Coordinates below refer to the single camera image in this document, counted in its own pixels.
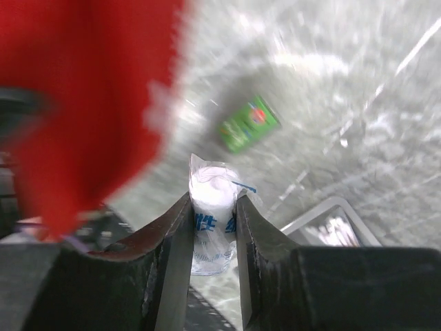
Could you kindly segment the cotton swabs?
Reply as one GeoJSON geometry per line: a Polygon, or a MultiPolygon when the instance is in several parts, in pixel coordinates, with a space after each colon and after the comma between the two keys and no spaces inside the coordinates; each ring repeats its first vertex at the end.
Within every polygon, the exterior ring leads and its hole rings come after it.
{"type": "Polygon", "coordinates": [[[330,218],[318,228],[318,238],[330,246],[358,247],[360,245],[352,227],[341,217],[330,218]]]}

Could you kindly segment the green medicine box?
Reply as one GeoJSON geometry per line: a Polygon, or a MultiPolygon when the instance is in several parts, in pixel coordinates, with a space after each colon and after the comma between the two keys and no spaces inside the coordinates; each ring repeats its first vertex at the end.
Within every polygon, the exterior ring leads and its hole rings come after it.
{"type": "Polygon", "coordinates": [[[218,127],[225,147],[233,153],[248,148],[281,126],[277,114],[260,95],[229,115],[218,127]]]}

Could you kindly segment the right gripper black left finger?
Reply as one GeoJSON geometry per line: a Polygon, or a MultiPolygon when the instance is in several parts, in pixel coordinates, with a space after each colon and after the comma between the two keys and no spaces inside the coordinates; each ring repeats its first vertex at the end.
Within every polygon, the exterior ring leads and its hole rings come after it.
{"type": "Polygon", "coordinates": [[[1,329],[182,330],[192,255],[188,194],[101,252],[3,244],[1,329]]]}

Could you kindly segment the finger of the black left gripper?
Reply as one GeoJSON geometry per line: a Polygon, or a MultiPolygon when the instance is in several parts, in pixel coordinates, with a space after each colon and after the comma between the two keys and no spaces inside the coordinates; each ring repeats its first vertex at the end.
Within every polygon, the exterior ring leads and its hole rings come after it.
{"type": "Polygon", "coordinates": [[[1,88],[1,145],[35,140],[58,115],[59,105],[46,93],[1,88]]]}

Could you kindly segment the red first aid pouch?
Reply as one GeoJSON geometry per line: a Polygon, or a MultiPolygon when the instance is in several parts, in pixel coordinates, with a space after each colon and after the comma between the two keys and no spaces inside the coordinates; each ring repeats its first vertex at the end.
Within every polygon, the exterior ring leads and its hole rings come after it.
{"type": "Polygon", "coordinates": [[[1,145],[27,217],[53,237],[157,158],[167,138],[191,1],[2,1],[1,88],[46,93],[58,117],[1,145]]]}

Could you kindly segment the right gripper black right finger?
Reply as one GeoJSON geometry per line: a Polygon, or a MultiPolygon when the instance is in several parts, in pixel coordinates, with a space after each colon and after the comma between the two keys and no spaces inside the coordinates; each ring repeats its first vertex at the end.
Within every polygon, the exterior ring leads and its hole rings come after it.
{"type": "Polygon", "coordinates": [[[439,330],[440,252],[301,246],[236,204],[245,330],[439,330]]]}

